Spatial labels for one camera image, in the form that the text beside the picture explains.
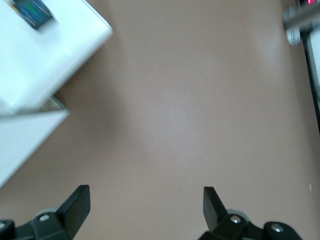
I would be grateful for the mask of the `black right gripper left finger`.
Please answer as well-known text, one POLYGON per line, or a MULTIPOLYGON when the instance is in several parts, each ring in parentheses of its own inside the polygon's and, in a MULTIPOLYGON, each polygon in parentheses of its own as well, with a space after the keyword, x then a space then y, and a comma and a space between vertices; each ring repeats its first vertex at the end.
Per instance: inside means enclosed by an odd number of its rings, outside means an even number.
POLYGON ((72 240, 91 210, 90 187, 80 185, 56 210, 31 221, 35 240, 72 240))

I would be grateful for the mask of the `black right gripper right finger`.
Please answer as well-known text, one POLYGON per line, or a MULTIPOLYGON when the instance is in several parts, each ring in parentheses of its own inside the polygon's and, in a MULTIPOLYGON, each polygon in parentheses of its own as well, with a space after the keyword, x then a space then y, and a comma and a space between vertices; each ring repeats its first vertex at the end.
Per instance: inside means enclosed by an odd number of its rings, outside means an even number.
POLYGON ((203 215, 208 227, 204 240, 241 240, 248 230, 247 220, 238 211, 227 211, 213 187, 203 189, 203 215))

